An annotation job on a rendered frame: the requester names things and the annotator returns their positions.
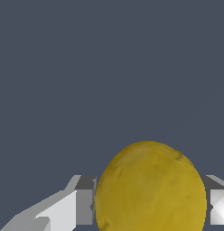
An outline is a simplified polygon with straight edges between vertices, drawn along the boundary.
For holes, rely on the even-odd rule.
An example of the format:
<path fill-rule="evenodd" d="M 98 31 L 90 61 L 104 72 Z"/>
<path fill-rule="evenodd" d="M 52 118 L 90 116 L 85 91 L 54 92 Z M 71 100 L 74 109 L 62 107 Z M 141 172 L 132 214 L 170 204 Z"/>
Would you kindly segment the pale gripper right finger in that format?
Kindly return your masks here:
<path fill-rule="evenodd" d="M 201 176 L 207 197 L 206 220 L 211 225 L 224 225 L 224 180 L 215 175 Z"/>

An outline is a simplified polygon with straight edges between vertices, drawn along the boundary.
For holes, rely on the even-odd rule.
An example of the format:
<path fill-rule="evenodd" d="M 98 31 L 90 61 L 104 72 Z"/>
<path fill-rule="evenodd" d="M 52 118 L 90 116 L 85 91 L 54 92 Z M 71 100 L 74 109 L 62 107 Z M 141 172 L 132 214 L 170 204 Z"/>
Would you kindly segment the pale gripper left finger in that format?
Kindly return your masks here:
<path fill-rule="evenodd" d="M 15 215 L 0 231 L 72 231 L 92 225 L 97 177 L 74 175 L 66 188 Z"/>

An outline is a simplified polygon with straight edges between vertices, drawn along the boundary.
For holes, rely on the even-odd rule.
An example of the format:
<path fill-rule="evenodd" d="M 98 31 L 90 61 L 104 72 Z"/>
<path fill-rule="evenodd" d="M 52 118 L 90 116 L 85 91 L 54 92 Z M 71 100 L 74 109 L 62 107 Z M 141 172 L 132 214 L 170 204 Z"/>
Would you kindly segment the yellow round fruit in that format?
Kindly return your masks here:
<path fill-rule="evenodd" d="M 96 190 L 99 231 L 202 231 L 207 200 L 200 174 L 172 147 L 128 145 L 106 167 Z"/>

